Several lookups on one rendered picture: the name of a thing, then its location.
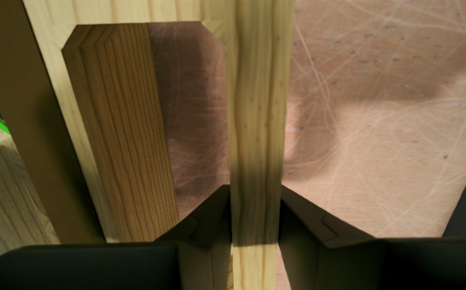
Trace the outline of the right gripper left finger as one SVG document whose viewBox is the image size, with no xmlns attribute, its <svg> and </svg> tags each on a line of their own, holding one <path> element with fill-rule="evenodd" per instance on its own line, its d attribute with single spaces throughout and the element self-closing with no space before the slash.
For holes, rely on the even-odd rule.
<svg viewBox="0 0 466 290">
<path fill-rule="evenodd" d="M 223 184 L 153 242 L 10 250 L 0 255 L 0 290 L 226 290 L 231 244 L 231 191 Z"/>
</svg>

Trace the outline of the wooden maze board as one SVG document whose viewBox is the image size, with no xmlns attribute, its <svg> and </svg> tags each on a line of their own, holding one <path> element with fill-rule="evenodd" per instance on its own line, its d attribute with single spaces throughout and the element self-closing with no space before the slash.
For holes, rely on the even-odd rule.
<svg viewBox="0 0 466 290">
<path fill-rule="evenodd" d="M 226 290 L 274 290 L 294 6 L 0 0 L 0 255 L 180 222 L 148 23 L 200 21 L 225 50 Z"/>
</svg>

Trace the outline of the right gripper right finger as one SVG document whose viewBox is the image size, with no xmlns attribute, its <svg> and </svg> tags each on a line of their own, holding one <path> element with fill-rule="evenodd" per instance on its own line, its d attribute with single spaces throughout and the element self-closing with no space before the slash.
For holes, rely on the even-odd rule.
<svg viewBox="0 0 466 290">
<path fill-rule="evenodd" d="M 291 290 L 466 290 L 466 237 L 377 238 L 281 186 Z"/>
</svg>

